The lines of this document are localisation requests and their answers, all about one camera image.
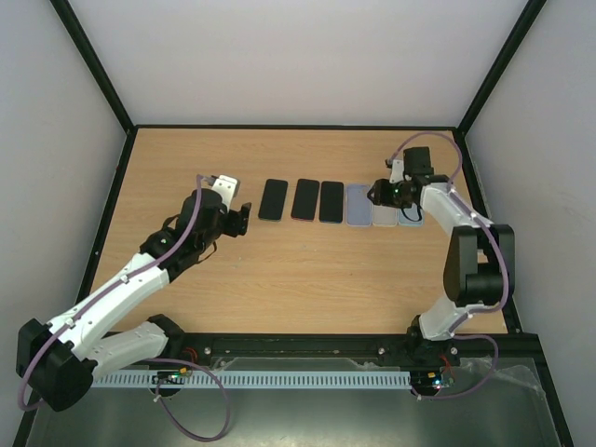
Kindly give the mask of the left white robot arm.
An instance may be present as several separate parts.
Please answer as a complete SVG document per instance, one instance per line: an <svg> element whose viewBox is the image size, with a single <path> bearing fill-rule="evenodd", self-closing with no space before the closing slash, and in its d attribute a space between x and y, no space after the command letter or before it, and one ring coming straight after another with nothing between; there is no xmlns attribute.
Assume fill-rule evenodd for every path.
<svg viewBox="0 0 596 447"><path fill-rule="evenodd" d="M217 238L245 235L250 212L249 203L230 210L219 193L193 191L180 213L167 218L107 283L47 323L35 318L25 323L16 361L19 407L30 410L24 401L30 387L51 409L63 411L107 374L138 361L178 358L184 332L163 314L126 332L108 332L144 299L208 259Z"/></svg>

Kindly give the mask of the right controller board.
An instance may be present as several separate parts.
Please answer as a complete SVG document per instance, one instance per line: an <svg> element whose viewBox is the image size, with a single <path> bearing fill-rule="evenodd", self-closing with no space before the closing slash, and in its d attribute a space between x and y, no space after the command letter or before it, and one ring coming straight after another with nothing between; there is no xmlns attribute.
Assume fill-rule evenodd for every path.
<svg viewBox="0 0 596 447"><path fill-rule="evenodd" d="M454 385L454 377L450 372L431 371L423 372L421 383L431 389L442 389Z"/></svg>

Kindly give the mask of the beige phone case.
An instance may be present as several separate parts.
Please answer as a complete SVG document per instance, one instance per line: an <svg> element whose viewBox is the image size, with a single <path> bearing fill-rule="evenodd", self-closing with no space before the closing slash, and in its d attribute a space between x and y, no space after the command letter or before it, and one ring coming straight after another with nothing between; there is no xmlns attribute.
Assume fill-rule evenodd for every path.
<svg viewBox="0 0 596 447"><path fill-rule="evenodd" d="M372 225L394 227L398 225L398 210L385 206L372 206Z"/></svg>

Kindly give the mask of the black phone white edge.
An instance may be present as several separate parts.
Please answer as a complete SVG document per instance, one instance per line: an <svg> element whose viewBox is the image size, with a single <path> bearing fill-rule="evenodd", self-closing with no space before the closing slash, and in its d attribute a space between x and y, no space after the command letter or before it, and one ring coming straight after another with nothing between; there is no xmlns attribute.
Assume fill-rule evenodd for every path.
<svg viewBox="0 0 596 447"><path fill-rule="evenodd" d="M312 222L315 218L320 183L316 180L299 179L296 184L291 207L291 217L295 220Z"/></svg>

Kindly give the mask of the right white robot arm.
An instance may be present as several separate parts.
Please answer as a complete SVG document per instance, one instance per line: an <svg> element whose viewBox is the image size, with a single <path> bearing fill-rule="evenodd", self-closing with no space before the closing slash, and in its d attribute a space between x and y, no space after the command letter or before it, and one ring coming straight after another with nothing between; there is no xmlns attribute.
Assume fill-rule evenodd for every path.
<svg viewBox="0 0 596 447"><path fill-rule="evenodd" d="M375 206L416 208L450 237L442 274L443 294L408 328L406 353L419 365L472 317L503 309L515 287L515 235L507 224L493 223L456 191L454 179L431 166L430 149L412 147L386 161L390 177L374 182L367 198Z"/></svg>

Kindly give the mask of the black aluminium frame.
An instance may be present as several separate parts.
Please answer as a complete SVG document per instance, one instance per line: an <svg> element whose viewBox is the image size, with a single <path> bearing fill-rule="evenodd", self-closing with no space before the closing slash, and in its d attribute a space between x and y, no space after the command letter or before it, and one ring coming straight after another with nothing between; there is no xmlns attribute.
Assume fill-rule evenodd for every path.
<svg viewBox="0 0 596 447"><path fill-rule="evenodd" d="M81 57L89 68L89 71L99 86L104 98L110 105L116 119L126 133L126 140L118 160L118 165L115 169L115 177L112 181L99 229L89 255L85 275L83 276L80 286L80 291L86 292L89 291L91 281L94 279L97 272L102 249L107 238L108 227L115 212L116 201L120 194L122 183L124 182L129 159L132 154L132 146L138 134L139 126L134 124L129 117L123 102L120 100L109 75L105 71L99 56L88 39L71 3L68 1L55 1L52 5L60 18L62 25L70 35ZM482 108L488 102L498 81L506 71L525 36L529 33L544 5L545 4L542 1L529 1L526 3L509 33L506 42L499 50L488 74L483 79L479 90L464 114L461 123L456 127L450 127L448 129L454 136L454 140L463 154L463 173L466 179L467 188L471 194L471 202L476 209L481 212L485 212L487 207L481 191L478 175L467 147L466 136L471 130L476 118L480 115ZM549 413L557 433L558 441L563 446L572 445L572 437L565 421L562 407L555 390L555 385L550 375L549 366L538 336L523 331L514 302L508 302L505 305L504 315L507 331L495 338L500 349L501 357L504 359L528 358L534 361L538 379L546 392Z"/></svg>

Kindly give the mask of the dark blue phone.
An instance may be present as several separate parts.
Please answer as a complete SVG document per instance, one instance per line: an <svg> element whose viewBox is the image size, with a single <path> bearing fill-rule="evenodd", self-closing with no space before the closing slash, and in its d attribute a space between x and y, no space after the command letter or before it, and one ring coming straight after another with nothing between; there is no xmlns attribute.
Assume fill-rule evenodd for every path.
<svg viewBox="0 0 596 447"><path fill-rule="evenodd" d="M341 182L323 181L320 187L318 217L322 223L341 224L344 219L345 186Z"/></svg>

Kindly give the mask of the lilac phone case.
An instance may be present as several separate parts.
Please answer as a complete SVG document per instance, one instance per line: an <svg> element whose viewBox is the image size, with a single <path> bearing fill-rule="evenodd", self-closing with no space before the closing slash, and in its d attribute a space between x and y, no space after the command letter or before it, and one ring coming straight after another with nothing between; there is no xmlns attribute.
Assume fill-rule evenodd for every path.
<svg viewBox="0 0 596 447"><path fill-rule="evenodd" d="M346 223L355 227L368 227L373 222L372 202L367 194L370 186L363 183L350 183L345 189Z"/></svg>

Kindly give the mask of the black mounting rail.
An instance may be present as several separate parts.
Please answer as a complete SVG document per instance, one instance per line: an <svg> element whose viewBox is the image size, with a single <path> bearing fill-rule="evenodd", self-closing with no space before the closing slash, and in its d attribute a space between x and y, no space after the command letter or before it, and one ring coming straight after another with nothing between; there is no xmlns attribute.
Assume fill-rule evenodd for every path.
<svg viewBox="0 0 596 447"><path fill-rule="evenodd" d="M460 364L453 342L416 341L411 335L186 333L167 345L163 358L194 359L212 366L218 359L351 359L403 369Z"/></svg>

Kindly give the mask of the left controller board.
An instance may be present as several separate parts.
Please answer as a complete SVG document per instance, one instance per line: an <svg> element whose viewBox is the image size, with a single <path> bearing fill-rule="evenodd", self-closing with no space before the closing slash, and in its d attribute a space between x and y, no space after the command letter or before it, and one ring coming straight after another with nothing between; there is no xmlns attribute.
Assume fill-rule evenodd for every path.
<svg viewBox="0 0 596 447"><path fill-rule="evenodd" d="M185 385L193 372L187 368L181 368L175 371L155 371L151 378L152 385Z"/></svg>

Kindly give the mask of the controller board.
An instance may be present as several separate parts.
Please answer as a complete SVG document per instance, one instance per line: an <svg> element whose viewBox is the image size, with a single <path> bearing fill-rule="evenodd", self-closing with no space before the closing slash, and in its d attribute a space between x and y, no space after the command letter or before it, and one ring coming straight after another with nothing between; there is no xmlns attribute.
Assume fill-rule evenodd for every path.
<svg viewBox="0 0 596 447"><path fill-rule="evenodd" d="M442 389L454 385L454 377L450 372L431 371L423 372L421 383L431 389Z"/></svg>
<svg viewBox="0 0 596 447"><path fill-rule="evenodd" d="M151 378L152 385L185 385L193 372L187 368L181 368L175 371L155 371Z"/></svg>

